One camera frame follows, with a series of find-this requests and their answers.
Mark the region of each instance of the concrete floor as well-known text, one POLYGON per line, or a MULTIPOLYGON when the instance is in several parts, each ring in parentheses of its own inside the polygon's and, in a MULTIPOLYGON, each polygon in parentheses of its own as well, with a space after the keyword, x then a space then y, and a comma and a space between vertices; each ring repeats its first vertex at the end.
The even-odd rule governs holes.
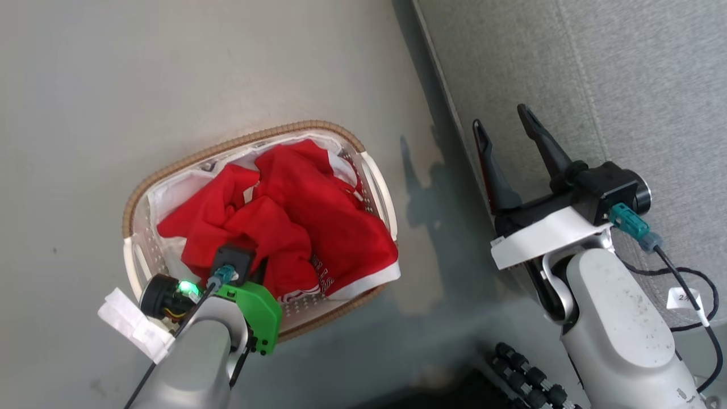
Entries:
POLYGON ((548 323, 495 272, 493 231, 408 3, 0 4, 0 396, 119 408, 149 361, 96 316, 130 294, 132 189, 231 130, 326 119, 363 141, 399 219, 402 278, 251 357, 231 408, 342 408, 452 379, 506 340, 582 391, 548 323))

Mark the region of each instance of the white plastic basket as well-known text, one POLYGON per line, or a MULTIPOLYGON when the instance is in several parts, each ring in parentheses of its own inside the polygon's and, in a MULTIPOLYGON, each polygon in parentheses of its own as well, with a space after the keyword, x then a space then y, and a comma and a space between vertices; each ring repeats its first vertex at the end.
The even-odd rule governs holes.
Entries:
MULTIPOLYGON (((168 239, 161 238, 157 233, 156 224, 166 216, 159 214, 165 211, 157 208, 160 195, 166 195, 167 200, 177 205, 181 204, 204 185, 205 178, 212 179, 215 172, 225 164, 251 163, 251 158, 274 145, 304 139, 312 139, 353 165, 363 185, 366 209, 381 217, 392 239, 396 241, 396 216, 391 196, 376 162, 366 153, 363 144, 350 132, 330 122, 288 124, 241 136, 189 156, 149 176, 136 188, 126 204, 122 233, 126 272, 137 300, 153 275, 190 278, 179 277, 179 271, 184 269, 174 265, 181 263, 177 253, 181 252, 183 243, 168 242, 168 239), (200 181, 186 181, 180 188, 175 183, 181 178, 198 178, 200 181)), ((324 325, 363 305, 378 295, 383 287, 380 285, 345 301, 331 301, 318 294, 285 304, 278 339, 285 341, 324 325)), ((168 322, 159 324, 170 326, 168 322)))

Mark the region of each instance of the black cable bundle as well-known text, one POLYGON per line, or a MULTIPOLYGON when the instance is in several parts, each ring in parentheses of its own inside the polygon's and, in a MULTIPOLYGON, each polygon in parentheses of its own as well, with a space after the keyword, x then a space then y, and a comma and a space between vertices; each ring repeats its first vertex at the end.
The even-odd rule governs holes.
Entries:
POLYGON ((693 270, 693 269, 687 269, 686 267, 676 267, 674 263, 669 259, 666 253, 661 249, 660 246, 654 246, 654 251, 656 254, 659 255, 659 257, 664 261, 664 264, 667 265, 666 269, 660 269, 660 270, 640 270, 635 268, 634 266, 630 265, 629 263, 624 262, 621 260, 621 262, 626 266, 627 269, 629 269, 631 272, 644 275, 644 276, 659 276, 663 274, 674 274, 674 278, 677 279, 679 282, 679 285, 684 289, 684 293, 686 294, 687 298, 689 298, 689 302, 694 307, 694 311, 697 311, 697 314, 699 314, 699 311, 702 310, 702 308, 699 306, 699 303, 696 302, 696 299, 694 295, 689 290, 689 286, 686 284, 686 281, 684 281, 684 277, 682 277, 681 273, 688 273, 688 274, 694 274, 700 278, 702 278, 712 289, 712 298, 714 300, 714 304, 712 307, 712 311, 706 316, 707 322, 706 325, 704 323, 699 324, 691 324, 691 325, 684 325, 683 327, 674 327, 671 328, 671 331, 673 333, 680 332, 680 331, 687 331, 687 330, 693 330, 694 328, 698 327, 704 327, 704 330, 707 331, 708 336, 710 337, 710 340, 712 341, 712 345, 715 347, 715 353, 717 354, 717 363, 715 365, 715 370, 712 372, 712 375, 710 375, 709 378, 707 378, 702 385, 700 385, 696 391, 699 393, 702 393, 706 388, 708 388, 712 382, 715 381, 715 379, 719 376, 720 372, 722 371, 723 366, 723 355, 722 355, 722 347, 720 346, 719 340, 717 339, 717 336, 715 335, 715 331, 712 329, 712 327, 709 326, 709 321, 714 318, 714 316, 717 314, 717 310, 720 306, 720 298, 719 294, 717 292, 717 287, 715 286, 715 283, 712 282, 709 277, 707 277, 706 274, 693 270))

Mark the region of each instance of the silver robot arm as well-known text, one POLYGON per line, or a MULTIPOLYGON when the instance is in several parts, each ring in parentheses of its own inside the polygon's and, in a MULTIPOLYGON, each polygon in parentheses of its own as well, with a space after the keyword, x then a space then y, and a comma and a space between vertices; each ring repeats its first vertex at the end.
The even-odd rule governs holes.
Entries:
POLYGON ((518 115, 552 194, 524 204, 497 166, 483 125, 473 122, 498 235, 495 264, 525 266, 541 306, 563 327, 561 340, 594 409, 704 409, 670 329, 611 242, 616 224, 644 239, 642 248, 659 248, 638 222, 651 207, 646 182, 613 162, 591 168, 571 161, 527 106, 519 105, 518 115))
POLYGON ((236 303, 206 299, 130 407, 225 409, 248 352, 248 338, 236 303))
POLYGON ((561 340, 593 409, 704 409, 666 322, 615 254, 589 249, 566 269, 577 311, 561 340))

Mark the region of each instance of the white label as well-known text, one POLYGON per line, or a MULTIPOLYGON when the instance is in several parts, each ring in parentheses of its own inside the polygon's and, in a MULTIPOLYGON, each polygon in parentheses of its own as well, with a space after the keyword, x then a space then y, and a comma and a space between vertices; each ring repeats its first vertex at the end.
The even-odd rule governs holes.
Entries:
MULTIPOLYGON (((702 306, 702 297, 699 296, 699 291, 690 288, 691 294, 696 299, 696 303, 699 304, 699 308, 704 310, 702 306)), ((682 287, 672 287, 669 289, 669 298, 667 299, 667 309, 679 309, 687 308, 694 309, 691 305, 689 297, 686 295, 686 291, 682 287)))
POLYGON ((166 356, 174 341, 171 334, 150 322, 126 294, 116 288, 106 296, 106 302, 98 310, 98 316, 128 338, 138 349, 155 363, 166 356))
POLYGON ((495 247, 498 244, 502 243, 505 240, 505 236, 497 237, 495 240, 492 240, 490 242, 490 247, 495 247))
POLYGON ((192 302, 193 302, 193 303, 195 303, 195 304, 199 304, 199 301, 200 301, 200 300, 202 299, 202 297, 200 297, 200 296, 199 296, 199 294, 197 294, 197 293, 195 293, 195 292, 193 292, 193 291, 190 291, 190 293, 189 293, 189 296, 188 296, 188 297, 189 297, 189 299, 190 299, 190 300, 192 300, 192 302))

